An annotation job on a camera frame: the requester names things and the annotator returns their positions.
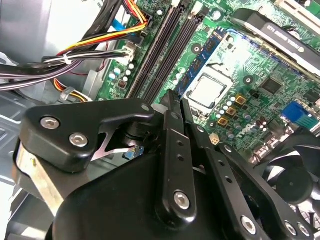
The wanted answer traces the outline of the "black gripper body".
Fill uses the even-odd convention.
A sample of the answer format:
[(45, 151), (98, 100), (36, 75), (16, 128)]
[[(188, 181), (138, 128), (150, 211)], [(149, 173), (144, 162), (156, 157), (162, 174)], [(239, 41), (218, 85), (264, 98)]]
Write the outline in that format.
[(74, 190), (54, 240), (228, 240), (205, 168), (190, 152), (149, 153)]

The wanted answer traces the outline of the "black gripper left finger wide plate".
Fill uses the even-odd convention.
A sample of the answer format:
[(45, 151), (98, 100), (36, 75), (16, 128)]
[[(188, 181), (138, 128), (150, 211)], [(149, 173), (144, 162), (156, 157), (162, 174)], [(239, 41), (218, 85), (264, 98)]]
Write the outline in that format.
[(168, 91), (160, 104), (139, 98), (36, 106), (29, 109), (13, 155), (53, 215), (67, 197), (88, 183), (92, 161), (117, 150), (143, 146), (160, 159), (155, 210), (171, 226), (197, 216), (189, 102)]

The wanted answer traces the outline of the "black gripper right finger link bars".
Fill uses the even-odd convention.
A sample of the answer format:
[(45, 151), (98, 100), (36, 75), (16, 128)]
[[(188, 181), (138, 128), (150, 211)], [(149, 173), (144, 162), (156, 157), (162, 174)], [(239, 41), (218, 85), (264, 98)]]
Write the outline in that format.
[(228, 240), (312, 240), (314, 230), (231, 146), (214, 146), (194, 123), (189, 102), (180, 103), (192, 159), (204, 167)]

